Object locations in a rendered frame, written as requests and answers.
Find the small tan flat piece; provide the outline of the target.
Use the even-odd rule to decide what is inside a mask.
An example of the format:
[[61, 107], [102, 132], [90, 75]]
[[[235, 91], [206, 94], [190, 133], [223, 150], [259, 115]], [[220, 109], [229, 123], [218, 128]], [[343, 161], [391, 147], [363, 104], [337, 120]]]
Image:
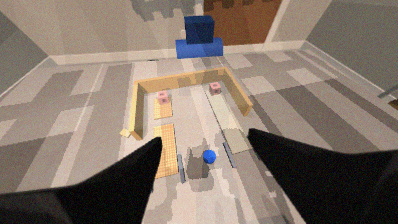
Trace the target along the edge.
[[126, 129], [123, 129], [123, 130], [120, 132], [120, 135], [125, 136], [125, 137], [127, 137], [127, 138], [129, 138], [129, 137], [131, 136], [131, 134], [130, 134]]

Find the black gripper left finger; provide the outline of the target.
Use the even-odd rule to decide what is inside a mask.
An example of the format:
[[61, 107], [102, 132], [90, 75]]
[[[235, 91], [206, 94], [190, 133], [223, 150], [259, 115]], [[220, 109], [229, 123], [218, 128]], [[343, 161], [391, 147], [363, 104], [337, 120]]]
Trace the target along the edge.
[[162, 148], [158, 136], [79, 184], [0, 194], [0, 224], [142, 224]]

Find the blue cylinder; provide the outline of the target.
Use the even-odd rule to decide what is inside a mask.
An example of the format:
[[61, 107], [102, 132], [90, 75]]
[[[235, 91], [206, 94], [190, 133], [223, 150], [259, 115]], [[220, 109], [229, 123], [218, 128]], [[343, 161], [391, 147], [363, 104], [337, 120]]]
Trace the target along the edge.
[[206, 150], [203, 154], [203, 159], [207, 164], [212, 164], [216, 159], [216, 154], [212, 150]]

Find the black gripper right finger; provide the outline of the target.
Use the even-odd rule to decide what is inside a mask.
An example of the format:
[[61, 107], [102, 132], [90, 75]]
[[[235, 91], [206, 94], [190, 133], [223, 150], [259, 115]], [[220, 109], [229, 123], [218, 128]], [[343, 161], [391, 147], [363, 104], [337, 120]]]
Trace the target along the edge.
[[255, 128], [248, 139], [306, 224], [362, 224], [398, 175], [398, 150], [342, 153]]

